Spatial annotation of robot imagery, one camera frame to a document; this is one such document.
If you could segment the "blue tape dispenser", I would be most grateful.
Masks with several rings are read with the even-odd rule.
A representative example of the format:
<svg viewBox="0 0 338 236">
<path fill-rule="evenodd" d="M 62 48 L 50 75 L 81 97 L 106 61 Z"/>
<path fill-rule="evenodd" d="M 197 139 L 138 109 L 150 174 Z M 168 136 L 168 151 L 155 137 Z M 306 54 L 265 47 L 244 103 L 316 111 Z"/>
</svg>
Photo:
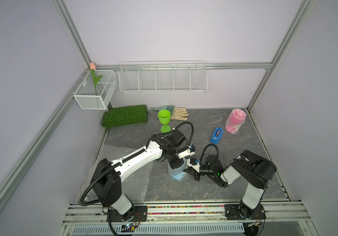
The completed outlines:
<svg viewBox="0 0 338 236">
<path fill-rule="evenodd" d="M 213 132 L 210 142 L 217 145 L 222 137 L 222 134 L 223 134 L 223 129 L 217 127 L 215 131 Z"/>
</svg>

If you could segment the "blue plastic wine glass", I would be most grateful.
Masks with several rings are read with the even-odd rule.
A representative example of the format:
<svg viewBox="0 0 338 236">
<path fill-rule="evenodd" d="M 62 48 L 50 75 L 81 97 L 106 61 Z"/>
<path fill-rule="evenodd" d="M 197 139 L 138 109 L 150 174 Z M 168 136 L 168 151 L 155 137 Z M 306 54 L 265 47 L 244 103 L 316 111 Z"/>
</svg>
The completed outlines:
<svg viewBox="0 0 338 236">
<path fill-rule="evenodd" d="M 181 181 L 185 176 L 186 173 L 183 172 L 183 169 L 170 169 L 169 170 L 169 175 L 176 181 Z"/>
</svg>

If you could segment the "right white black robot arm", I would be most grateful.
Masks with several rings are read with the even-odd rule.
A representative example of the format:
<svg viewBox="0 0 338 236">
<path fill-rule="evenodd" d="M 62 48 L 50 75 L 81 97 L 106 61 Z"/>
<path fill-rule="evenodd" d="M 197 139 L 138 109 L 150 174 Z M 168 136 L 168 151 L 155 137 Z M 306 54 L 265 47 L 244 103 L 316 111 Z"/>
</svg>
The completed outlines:
<svg viewBox="0 0 338 236">
<path fill-rule="evenodd" d="M 222 188 L 228 187 L 239 178 L 247 182 L 241 201 L 225 206 L 228 220 L 266 219 L 261 200 L 277 172 L 277 167 L 272 161 L 248 150 L 244 150 L 227 168 L 223 168 L 217 155 L 208 156 L 204 164 L 201 161 L 202 159 L 195 158 L 187 160 L 188 168 L 185 170 L 198 182 L 201 176 L 209 177 Z"/>
</svg>

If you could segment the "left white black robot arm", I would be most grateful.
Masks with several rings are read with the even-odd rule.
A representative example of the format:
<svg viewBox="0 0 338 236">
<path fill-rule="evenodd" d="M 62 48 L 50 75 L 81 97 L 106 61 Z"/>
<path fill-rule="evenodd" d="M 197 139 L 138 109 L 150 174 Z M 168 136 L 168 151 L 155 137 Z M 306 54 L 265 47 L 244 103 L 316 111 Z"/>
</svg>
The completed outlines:
<svg viewBox="0 0 338 236">
<path fill-rule="evenodd" d="M 178 169 L 184 164 L 184 158 L 194 153 L 194 145 L 179 130 L 153 134 L 143 147 L 131 154 L 113 161 L 106 158 L 100 161 L 79 205 L 101 203 L 103 207 L 115 210 L 122 221 L 129 221 L 135 215 L 135 207 L 122 192 L 122 182 L 146 164 L 161 158 L 167 160 L 172 169 Z"/>
</svg>

